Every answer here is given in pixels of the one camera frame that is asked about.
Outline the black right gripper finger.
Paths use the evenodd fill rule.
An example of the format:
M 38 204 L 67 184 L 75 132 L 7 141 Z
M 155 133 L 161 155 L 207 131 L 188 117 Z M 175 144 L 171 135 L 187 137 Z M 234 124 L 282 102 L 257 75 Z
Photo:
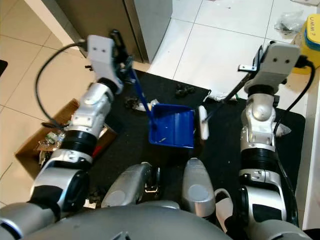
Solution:
M 242 78 L 242 82 L 249 82 L 249 80 L 253 80 L 258 73 L 260 62 L 253 62 L 252 65 L 249 64 L 240 64 L 238 66 L 238 71 L 242 73 L 246 73 L 246 75 Z

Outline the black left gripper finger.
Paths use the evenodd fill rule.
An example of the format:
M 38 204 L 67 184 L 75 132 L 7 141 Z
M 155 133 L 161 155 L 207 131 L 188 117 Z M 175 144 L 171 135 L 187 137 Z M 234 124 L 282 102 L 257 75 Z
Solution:
M 137 77 L 133 77 L 132 74 L 135 73 L 133 68 L 133 59 L 126 59 L 121 62 L 121 80 L 124 83 L 135 83 L 137 82 Z

